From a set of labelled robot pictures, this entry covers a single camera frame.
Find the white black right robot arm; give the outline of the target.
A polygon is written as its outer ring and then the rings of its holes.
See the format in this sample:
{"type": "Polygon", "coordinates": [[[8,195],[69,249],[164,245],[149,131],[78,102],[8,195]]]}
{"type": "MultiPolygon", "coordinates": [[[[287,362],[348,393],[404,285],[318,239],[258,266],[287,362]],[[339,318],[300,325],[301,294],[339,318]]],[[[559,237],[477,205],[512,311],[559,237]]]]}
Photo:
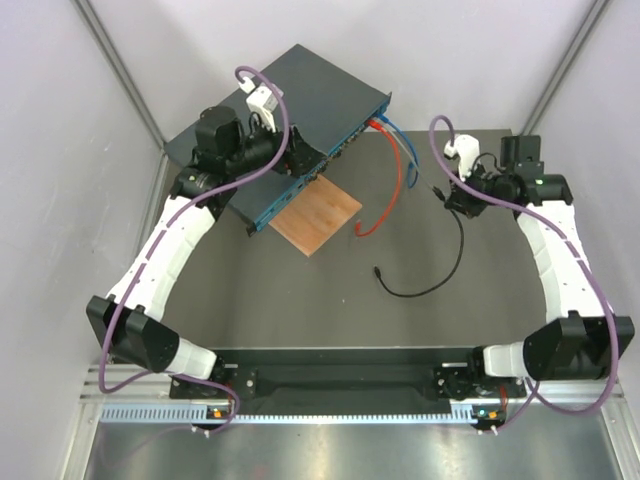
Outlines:
{"type": "Polygon", "coordinates": [[[635,335],[628,316],[612,312],[593,286],[579,239],[574,198],[566,178],[548,174],[541,139],[507,136],[494,170],[482,164],[479,141],[457,134],[445,143],[445,158],[458,163],[445,204],[470,218],[487,206],[511,210],[537,268],[546,323],[524,340],[478,348],[466,380],[487,396],[504,378],[536,381],[601,380],[615,373],[635,335]]]}

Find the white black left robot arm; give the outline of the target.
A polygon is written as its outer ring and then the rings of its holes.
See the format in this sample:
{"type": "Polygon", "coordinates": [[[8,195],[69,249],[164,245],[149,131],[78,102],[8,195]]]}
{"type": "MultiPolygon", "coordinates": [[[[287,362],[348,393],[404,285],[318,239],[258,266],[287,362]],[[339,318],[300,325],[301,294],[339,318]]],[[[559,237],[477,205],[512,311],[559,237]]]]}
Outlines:
{"type": "Polygon", "coordinates": [[[256,113],[244,125],[225,106],[204,110],[194,133],[191,160],[174,179],[151,236],[122,279],[105,296],[91,298],[86,313],[106,354],[154,373],[191,376],[194,387],[212,397],[227,382],[216,354],[161,320],[187,260],[236,192],[219,188],[265,166],[301,178],[325,156],[297,127],[272,131],[256,113]]]}

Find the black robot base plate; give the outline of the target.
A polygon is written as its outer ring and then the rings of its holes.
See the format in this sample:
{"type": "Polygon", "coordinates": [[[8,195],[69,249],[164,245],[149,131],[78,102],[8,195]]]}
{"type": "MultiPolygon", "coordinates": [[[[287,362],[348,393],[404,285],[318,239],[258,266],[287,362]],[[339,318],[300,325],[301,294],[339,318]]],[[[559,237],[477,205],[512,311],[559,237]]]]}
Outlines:
{"type": "Polygon", "coordinates": [[[223,349],[208,381],[244,401],[282,389],[357,391],[407,389],[428,399],[464,400],[523,394],[513,377],[481,372],[479,350],[465,347],[223,349]]]}

